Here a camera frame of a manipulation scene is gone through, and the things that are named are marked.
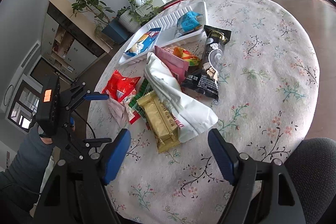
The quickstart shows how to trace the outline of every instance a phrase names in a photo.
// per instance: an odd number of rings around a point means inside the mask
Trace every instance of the white plastic tray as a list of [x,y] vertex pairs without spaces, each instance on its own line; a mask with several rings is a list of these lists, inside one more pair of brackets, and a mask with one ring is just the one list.
[[158,18],[157,20],[141,27],[132,36],[132,39],[130,43],[128,44],[125,51],[131,48],[145,32],[149,31],[149,29],[161,27],[161,32],[159,33],[154,43],[149,46],[147,51],[144,51],[136,56],[130,57],[129,55],[125,53],[122,54],[119,60],[119,65],[123,65],[126,63],[129,63],[131,65],[131,64],[135,64],[136,62],[139,62],[145,59],[147,57],[147,53],[154,52],[154,46],[159,46],[159,47],[181,46],[189,42],[195,42],[197,40],[200,40],[204,32],[203,28],[197,30],[196,32],[184,35],[182,37],[174,38],[176,29],[177,29],[177,20],[189,11],[194,11],[202,15],[197,18],[198,22],[201,23],[202,26],[208,24],[207,6],[204,1],[200,1],[197,3],[193,3],[191,5],[182,7],[181,9],[171,14]]

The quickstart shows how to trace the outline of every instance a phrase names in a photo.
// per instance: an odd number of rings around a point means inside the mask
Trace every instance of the white flower pot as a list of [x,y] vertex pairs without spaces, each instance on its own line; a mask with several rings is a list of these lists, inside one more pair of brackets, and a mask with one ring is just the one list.
[[133,17],[129,14],[129,11],[124,12],[120,18],[119,22],[131,33],[136,33],[137,30],[140,29],[140,24],[136,22],[134,19],[131,21]]
[[144,4],[144,3],[143,3],[143,0],[135,0],[135,5],[136,5],[137,7],[141,7],[143,4]]

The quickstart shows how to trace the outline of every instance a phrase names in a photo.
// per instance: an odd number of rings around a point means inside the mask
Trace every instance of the hand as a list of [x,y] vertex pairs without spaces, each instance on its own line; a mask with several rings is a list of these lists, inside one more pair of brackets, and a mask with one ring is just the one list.
[[51,138],[41,138],[42,142],[45,144],[52,144],[53,140]]

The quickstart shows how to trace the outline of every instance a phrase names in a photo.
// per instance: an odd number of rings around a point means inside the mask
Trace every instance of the screw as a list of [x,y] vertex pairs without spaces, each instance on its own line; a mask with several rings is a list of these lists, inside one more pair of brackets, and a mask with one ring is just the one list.
[[65,164],[65,160],[59,160],[57,165],[58,166],[63,166]]
[[241,158],[242,160],[247,160],[249,158],[249,155],[246,153],[240,153],[239,158]]
[[282,161],[280,159],[274,159],[273,162],[274,164],[279,165],[279,166],[282,164]]
[[90,157],[91,157],[93,160],[96,160],[96,159],[99,159],[100,154],[99,154],[99,153],[92,153],[92,154],[90,155]]

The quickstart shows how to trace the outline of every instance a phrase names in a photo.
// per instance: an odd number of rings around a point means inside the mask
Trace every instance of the person's arm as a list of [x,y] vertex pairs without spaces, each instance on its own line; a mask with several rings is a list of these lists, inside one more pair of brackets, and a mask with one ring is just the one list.
[[[10,167],[4,172],[0,172],[0,188],[10,183],[16,183],[39,193],[53,147],[53,144],[46,144],[41,140],[36,123],[20,145]],[[4,193],[26,212],[32,209],[39,198],[38,195],[29,193],[16,185],[7,187],[1,193]]]

